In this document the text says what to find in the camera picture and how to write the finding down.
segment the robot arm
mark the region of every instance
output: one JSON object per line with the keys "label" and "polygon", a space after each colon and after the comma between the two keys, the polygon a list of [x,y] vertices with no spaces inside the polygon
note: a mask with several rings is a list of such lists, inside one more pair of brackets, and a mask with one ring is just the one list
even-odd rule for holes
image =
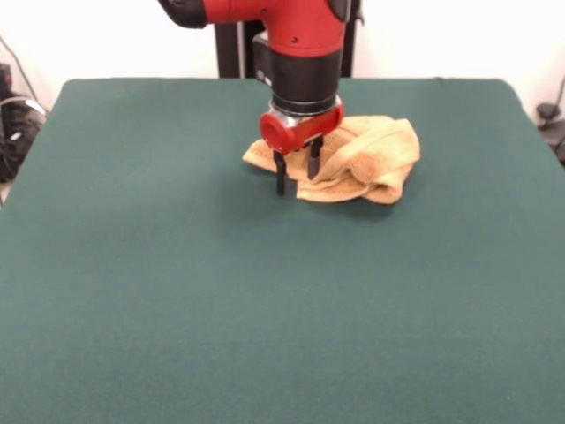
{"label": "robot arm", "polygon": [[274,150],[280,174],[292,150],[312,145],[312,169],[323,135],[343,118],[337,95],[345,28],[351,0],[159,0],[181,27],[261,20],[268,34],[271,110],[260,120],[261,135]]}

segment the green table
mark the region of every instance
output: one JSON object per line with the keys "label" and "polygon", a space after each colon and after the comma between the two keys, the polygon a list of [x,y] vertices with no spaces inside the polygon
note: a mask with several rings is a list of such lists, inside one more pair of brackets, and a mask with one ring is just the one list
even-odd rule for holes
{"label": "green table", "polygon": [[393,208],[275,196],[266,87],[73,81],[0,213],[0,422],[565,422],[565,177],[495,80],[347,80]]}

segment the towel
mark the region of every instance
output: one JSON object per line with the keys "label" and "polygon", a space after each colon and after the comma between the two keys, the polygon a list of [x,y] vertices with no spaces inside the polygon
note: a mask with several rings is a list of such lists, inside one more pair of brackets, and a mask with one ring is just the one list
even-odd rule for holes
{"label": "towel", "polygon": [[[356,198],[394,204],[420,159],[416,132],[407,119],[386,116],[346,117],[326,135],[320,151],[320,172],[308,179],[310,149],[286,155],[289,178],[298,182],[303,201],[342,202]],[[273,151],[261,139],[245,152],[246,163],[276,172]]]}

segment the black cable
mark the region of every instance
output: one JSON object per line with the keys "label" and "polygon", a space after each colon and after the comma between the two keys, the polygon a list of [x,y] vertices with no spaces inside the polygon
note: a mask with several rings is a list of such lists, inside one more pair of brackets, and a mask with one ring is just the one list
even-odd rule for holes
{"label": "black cable", "polygon": [[563,100],[563,92],[565,91],[565,76],[561,80],[561,88],[559,89],[559,94],[557,95],[557,102],[555,102],[556,106],[559,106],[561,100]]}
{"label": "black cable", "polygon": [[24,78],[24,81],[27,84],[27,88],[29,88],[29,92],[31,93],[34,100],[36,102],[38,102],[39,100],[37,98],[37,94],[35,93],[34,88],[32,87],[31,83],[29,82],[29,79],[27,78],[27,75],[24,72],[24,68],[21,65],[21,63],[19,62],[18,56],[16,56],[16,53],[14,53],[12,49],[10,49],[10,46],[8,46],[8,44],[4,41],[4,38],[2,38],[2,35],[0,35],[0,43],[4,46],[4,48],[8,51],[8,53],[10,53],[10,55],[13,57],[14,62],[16,62],[16,66],[19,69],[19,73],[21,73],[21,76]]}
{"label": "black cable", "polygon": [[[12,94],[12,98],[18,97],[17,94]],[[41,130],[41,124],[31,112],[33,108],[25,102],[12,102],[5,105],[5,108],[10,120],[11,134],[0,137],[0,184],[15,179],[29,148]]]}

